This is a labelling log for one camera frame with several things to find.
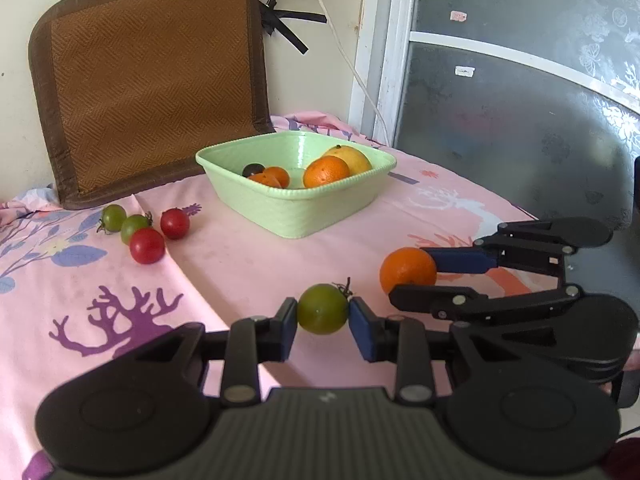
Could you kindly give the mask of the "red cherry tomato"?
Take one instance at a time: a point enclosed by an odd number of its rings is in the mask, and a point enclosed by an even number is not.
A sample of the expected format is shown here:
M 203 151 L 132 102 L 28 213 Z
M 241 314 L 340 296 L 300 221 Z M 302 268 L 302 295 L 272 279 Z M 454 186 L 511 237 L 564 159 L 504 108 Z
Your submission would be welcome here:
M 171 208 L 160 216 L 160 229 L 170 240 L 181 240 L 189 233 L 190 217 L 180 208 Z

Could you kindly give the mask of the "light green plastic basket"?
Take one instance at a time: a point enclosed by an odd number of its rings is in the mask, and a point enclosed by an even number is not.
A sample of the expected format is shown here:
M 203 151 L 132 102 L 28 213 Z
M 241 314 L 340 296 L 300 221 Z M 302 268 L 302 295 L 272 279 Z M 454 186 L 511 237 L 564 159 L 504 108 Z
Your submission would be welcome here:
M 329 148 L 356 148 L 369 159 L 370 171 L 320 186 L 303 186 L 304 170 Z M 309 131 L 281 131 L 202 148 L 196 162 L 229 208 L 282 238 L 303 238 L 332 226 L 372 203 L 397 166 L 394 155 L 366 144 Z M 259 162 L 288 172 L 288 188 L 270 188 L 242 176 Z

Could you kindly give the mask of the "large yellow grapefruit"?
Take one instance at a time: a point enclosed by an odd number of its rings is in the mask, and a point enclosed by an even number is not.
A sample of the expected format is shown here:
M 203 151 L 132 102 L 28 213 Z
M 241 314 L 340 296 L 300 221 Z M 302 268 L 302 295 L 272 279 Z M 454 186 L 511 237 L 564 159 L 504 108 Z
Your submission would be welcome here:
M 356 176 L 370 171 L 372 165 L 362 151 L 347 145 L 335 145 L 324 153 L 324 156 L 333 156 L 341 159 L 349 168 L 350 174 Z

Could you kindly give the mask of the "dark purple plum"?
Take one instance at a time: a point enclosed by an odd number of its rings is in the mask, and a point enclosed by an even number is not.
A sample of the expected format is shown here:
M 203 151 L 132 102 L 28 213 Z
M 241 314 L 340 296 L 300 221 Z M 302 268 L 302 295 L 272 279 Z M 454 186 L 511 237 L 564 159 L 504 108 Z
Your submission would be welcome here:
M 264 170 L 265 167 L 262 164 L 254 162 L 254 164 L 248 164 L 243 168 L 242 176 L 246 178 L 253 177 L 255 174 L 261 174 Z

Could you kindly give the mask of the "glass sliding door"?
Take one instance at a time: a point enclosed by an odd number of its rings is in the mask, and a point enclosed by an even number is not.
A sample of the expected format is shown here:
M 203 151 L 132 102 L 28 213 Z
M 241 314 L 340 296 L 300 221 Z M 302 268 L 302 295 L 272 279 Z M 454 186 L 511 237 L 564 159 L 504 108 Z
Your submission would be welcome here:
M 639 229 L 639 0 L 366 0 L 363 131 L 537 218 Z

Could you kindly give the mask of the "pink deer print tablecloth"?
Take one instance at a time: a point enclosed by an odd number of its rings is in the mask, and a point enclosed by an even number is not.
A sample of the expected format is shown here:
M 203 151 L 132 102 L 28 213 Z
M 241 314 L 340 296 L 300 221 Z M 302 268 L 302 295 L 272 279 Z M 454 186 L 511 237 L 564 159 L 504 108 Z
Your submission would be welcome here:
M 495 330 L 402 312 L 380 284 L 403 247 L 470 247 L 530 214 L 452 171 L 308 119 L 309 131 L 394 155 L 360 211 L 282 238 L 217 196 L 206 173 L 122 200 L 128 212 L 190 217 L 152 264 L 35 190 L 1 208 L 1 474 L 6 479 L 634 479 L 639 441 L 620 426 L 612 382 L 596 384 Z M 380 318 L 450 336 L 432 359 L 433 404 L 393 400 L 396 365 L 369 363 L 348 319 L 258 366 L 262 402 L 220 402 L 222 361 L 206 333 L 276 315 L 315 284 L 344 284 Z M 555 288 L 551 276 L 437 271 L 433 286 L 489 298 Z

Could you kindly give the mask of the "brown woven seat cushion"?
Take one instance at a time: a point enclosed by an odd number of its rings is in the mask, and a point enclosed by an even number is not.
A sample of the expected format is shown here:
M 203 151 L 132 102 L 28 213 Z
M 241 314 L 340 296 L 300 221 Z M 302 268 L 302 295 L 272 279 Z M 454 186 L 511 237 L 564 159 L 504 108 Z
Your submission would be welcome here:
M 84 209 L 272 129 L 259 0 L 62 0 L 28 60 L 56 192 Z

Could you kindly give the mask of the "green tomato with stem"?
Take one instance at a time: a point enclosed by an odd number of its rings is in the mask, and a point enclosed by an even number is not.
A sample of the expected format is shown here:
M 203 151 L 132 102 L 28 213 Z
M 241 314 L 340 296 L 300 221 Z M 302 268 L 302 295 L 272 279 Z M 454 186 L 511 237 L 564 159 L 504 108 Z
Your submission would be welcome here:
M 149 228 L 153 224 L 152 214 L 132 214 L 128 216 L 120 228 L 120 239 L 125 245 L 129 245 L 134 233 Z

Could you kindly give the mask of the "small orange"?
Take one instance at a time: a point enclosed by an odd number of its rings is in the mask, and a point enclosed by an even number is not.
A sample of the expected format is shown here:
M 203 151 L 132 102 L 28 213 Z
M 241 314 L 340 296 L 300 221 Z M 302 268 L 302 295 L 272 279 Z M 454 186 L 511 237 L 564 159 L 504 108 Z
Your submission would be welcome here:
M 264 174 L 269 174 L 271 177 L 274 177 L 279 182 L 280 188 L 288 188 L 288 186 L 290 185 L 290 175 L 282 167 L 267 167 L 264 169 Z
M 260 174 L 252 174 L 248 178 L 253 182 L 269 186 L 270 188 L 281 187 L 279 180 L 273 174 L 265 174 L 264 172 L 261 172 Z

